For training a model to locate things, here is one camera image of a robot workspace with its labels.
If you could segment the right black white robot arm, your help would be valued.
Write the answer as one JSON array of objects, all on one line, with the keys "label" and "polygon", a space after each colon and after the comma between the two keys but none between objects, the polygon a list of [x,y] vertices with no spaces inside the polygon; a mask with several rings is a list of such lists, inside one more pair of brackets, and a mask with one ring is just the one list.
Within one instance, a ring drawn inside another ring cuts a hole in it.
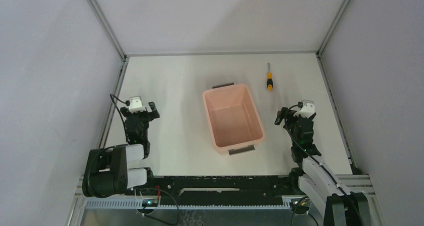
[{"label": "right black white robot arm", "polygon": [[289,173],[289,189],[304,193],[298,203],[315,206],[324,226],[371,226],[367,197],[354,192],[335,175],[314,144],[315,105],[298,102],[278,111],[275,125],[282,126],[291,140],[291,157],[297,164]]}]

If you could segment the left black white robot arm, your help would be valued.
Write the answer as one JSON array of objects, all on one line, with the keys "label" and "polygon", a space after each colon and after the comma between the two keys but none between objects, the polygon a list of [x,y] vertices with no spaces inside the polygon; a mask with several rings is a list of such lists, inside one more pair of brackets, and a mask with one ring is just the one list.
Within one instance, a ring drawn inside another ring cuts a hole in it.
[{"label": "left black white robot arm", "polygon": [[130,163],[145,160],[150,154],[148,128],[150,122],[158,119],[160,114],[154,102],[149,102],[148,105],[150,110],[135,107],[133,103],[120,109],[125,118],[124,133],[127,143],[92,149],[89,152],[82,180],[84,196],[107,198],[125,194],[134,187],[145,195],[155,191],[157,182],[149,167],[129,167]]}]

